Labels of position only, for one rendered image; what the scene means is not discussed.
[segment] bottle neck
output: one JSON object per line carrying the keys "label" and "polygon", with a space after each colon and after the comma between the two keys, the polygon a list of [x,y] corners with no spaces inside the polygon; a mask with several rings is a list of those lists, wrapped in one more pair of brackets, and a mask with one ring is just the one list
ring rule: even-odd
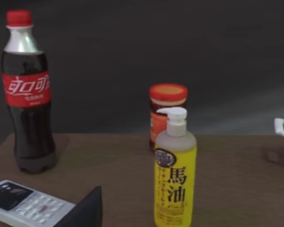
{"label": "bottle neck", "polygon": [[20,54],[42,53],[32,36],[32,27],[7,27],[10,31],[10,37],[4,51]]}
{"label": "bottle neck", "polygon": [[186,121],[181,124],[167,122],[166,132],[171,137],[181,137],[186,135]]}

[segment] lotion bottle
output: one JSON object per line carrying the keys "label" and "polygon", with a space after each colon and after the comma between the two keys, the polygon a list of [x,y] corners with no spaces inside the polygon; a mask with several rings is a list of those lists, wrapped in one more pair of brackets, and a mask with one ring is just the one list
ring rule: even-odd
{"label": "lotion bottle", "polygon": [[189,227],[195,184],[196,139],[186,130],[187,110],[162,108],[167,129],[155,142],[154,219],[157,227]]}

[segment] red bottle cap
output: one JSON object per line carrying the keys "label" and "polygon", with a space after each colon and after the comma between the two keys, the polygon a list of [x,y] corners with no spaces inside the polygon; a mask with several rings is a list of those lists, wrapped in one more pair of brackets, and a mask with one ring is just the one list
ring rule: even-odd
{"label": "red bottle cap", "polygon": [[188,89],[179,84],[156,84],[150,88],[150,97],[160,101],[179,101],[187,98]]}
{"label": "red bottle cap", "polygon": [[6,13],[9,27],[25,27],[32,25],[32,16],[27,10],[10,10]]}

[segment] wooden table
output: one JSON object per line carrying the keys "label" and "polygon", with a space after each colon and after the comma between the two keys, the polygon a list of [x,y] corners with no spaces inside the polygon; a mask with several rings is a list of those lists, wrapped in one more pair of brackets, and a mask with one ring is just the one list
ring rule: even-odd
{"label": "wooden table", "polygon": [[[147,135],[57,134],[60,162],[40,175],[17,169],[13,139],[0,146],[0,181],[74,203],[101,185],[103,227],[154,226]],[[193,227],[284,227],[283,138],[197,136],[197,141]]]}

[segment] soda bottle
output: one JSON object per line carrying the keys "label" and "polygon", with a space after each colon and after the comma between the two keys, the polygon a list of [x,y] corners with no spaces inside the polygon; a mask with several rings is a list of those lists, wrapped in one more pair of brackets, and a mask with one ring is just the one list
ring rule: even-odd
{"label": "soda bottle", "polygon": [[6,103],[15,132],[19,169],[40,173],[56,163],[51,115],[51,88],[44,52],[32,36],[27,10],[7,12],[9,41],[1,58]]}

